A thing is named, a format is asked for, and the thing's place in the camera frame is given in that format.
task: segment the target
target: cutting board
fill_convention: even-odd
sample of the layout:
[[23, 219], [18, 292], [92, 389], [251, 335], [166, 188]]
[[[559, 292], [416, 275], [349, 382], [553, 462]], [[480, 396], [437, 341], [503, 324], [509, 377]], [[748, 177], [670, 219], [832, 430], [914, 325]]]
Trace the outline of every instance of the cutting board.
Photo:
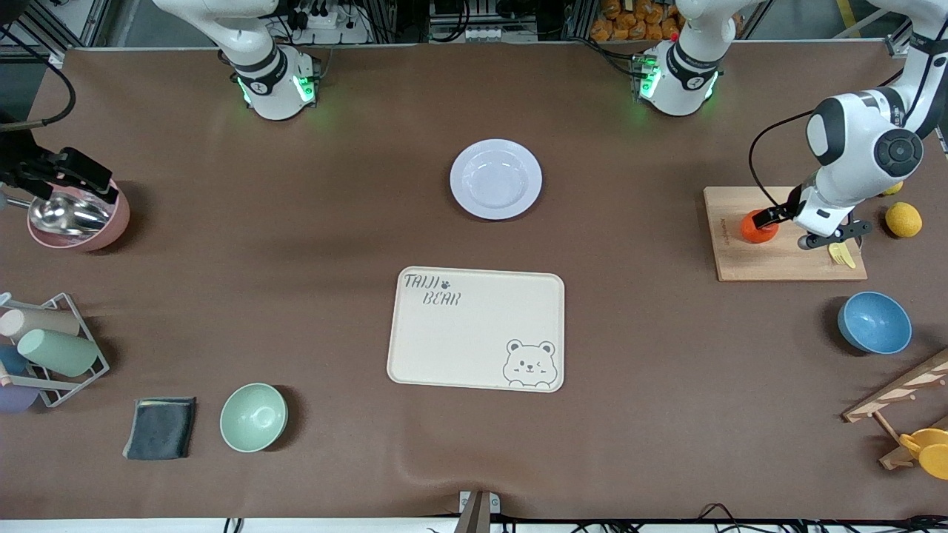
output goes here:
[[[768, 187], [780, 201], [793, 187]], [[836, 265], [826, 247], [804, 250], [796, 244], [806, 232], [792, 222], [780, 224], [776, 237], [752, 244], [740, 236], [740, 221], [753, 210], [763, 209], [770, 201], [757, 187], [708, 187], [704, 189], [711, 245], [722, 282], [809, 282], [859, 281], [866, 279], [863, 254], [855, 239], [846, 246], [856, 268]]]
[[410, 266], [395, 291], [389, 377], [551, 393], [565, 372], [564, 298], [555, 274]]

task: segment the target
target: mint green bowl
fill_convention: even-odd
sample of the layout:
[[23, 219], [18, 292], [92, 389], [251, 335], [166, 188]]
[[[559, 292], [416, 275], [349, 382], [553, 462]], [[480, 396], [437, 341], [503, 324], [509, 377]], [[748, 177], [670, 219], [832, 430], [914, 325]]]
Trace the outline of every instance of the mint green bowl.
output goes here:
[[286, 427], [286, 400], [266, 383], [250, 383], [230, 395], [221, 410], [221, 436], [237, 451], [260, 451]]

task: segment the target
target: white mat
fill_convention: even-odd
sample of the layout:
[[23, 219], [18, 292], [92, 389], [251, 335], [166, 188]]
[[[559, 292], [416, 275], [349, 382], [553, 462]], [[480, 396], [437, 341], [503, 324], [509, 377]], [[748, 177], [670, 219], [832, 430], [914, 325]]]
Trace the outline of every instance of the white mat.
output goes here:
[[555, 274], [409, 266], [395, 292], [389, 377], [551, 393], [563, 384], [564, 293]]

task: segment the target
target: yellow lemon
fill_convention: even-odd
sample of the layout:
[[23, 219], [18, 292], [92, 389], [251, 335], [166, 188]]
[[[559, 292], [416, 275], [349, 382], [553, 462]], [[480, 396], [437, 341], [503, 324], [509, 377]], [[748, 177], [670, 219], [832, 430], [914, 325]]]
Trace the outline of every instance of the yellow lemon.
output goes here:
[[892, 187], [889, 187], [888, 189], [884, 190], [883, 196], [891, 196], [892, 194], [895, 194], [901, 190], [902, 190], [902, 182], [900, 181], [899, 183], [896, 183]]
[[885, 224], [899, 237], [914, 237], [921, 231], [921, 215], [911, 205], [896, 202], [885, 212]]

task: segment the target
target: table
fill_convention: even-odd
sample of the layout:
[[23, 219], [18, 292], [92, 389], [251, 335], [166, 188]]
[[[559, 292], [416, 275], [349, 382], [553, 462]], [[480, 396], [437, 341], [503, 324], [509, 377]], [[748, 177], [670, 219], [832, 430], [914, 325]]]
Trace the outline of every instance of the table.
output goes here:
[[[689, 518], [709, 502], [761, 518], [944, 512], [948, 485], [881, 469], [891, 440], [839, 416], [948, 339], [934, 136], [898, 196], [925, 229], [869, 236], [867, 282], [719, 283], [702, 204], [706, 186], [752, 183], [763, 127], [888, 78], [900, 63], [881, 43], [738, 44], [714, 98], [681, 119], [634, 103], [579, 45], [338, 50], [319, 107], [284, 122], [248, 112], [211, 51], [71, 51], [65, 65], [76, 110], [36, 137], [110, 167], [134, 219], [114, 248], [76, 255], [34, 245], [5, 212], [0, 271], [21, 301], [73, 294], [114, 371], [55, 410], [0, 418], [3, 518], [430, 515], [472, 487], [535, 518]], [[46, 76], [33, 116], [63, 94]], [[816, 168], [804, 128], [760, 143], [767, 183]], [[483, 138], [543, 168], [517, 220], [474, 220], [450, 197], [453, 158]], [[410, 265], [558, 274], [562, 389], [391, 382]], [[834, 332], [843, 299], [869, 289], [912, 315], [904, 353], [855, 357]], [[275, 450], [246, 455], [217, 416], [251, 381], [281, 386], [294, 419]], [[122, 458], [133, 400], [152, 395], [198, 397], [188, 459]], [[886, 416], [911, 431], [946, 397]]]

